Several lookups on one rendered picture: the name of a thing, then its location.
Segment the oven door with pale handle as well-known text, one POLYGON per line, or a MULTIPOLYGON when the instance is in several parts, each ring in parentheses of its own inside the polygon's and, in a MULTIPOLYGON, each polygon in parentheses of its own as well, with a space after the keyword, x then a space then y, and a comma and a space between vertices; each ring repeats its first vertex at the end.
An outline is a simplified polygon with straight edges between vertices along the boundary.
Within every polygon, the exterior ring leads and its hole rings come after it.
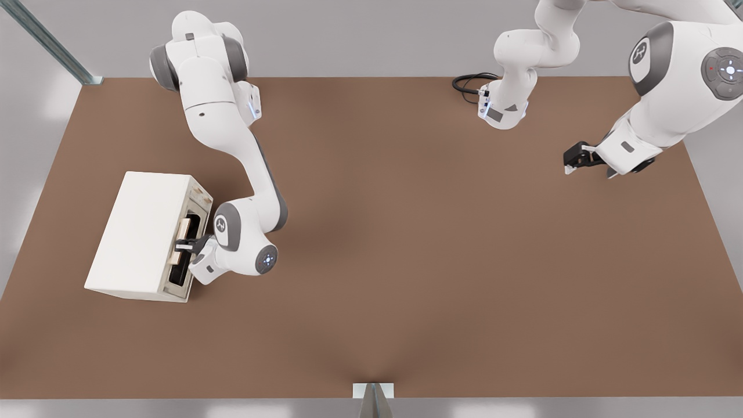
POLYGON ((186 216, 179 220, 173 251, 165 264, 165 293, 179 297, 184 301, 188 299, 193 283, 193 274, 189 270, 189 265, 196 259, 196 255, 189 252, 176 251, 176 240, 198 240, 206 235, 204 233, 205 229, 202 223, 202 217, 200 214, 196 214, 196 212, 188 211, 186 216))

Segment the white oven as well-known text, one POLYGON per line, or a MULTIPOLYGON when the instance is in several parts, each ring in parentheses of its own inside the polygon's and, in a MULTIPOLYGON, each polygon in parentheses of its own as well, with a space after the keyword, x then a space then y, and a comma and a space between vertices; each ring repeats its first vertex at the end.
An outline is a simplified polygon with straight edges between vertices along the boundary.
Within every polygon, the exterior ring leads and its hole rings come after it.
POLYGON ((128 171, 85 288, 132 300, 187 302, 164 292, 165 264, 179 220, 193 211, 206 228, 213 201, 191 175, 128 171))

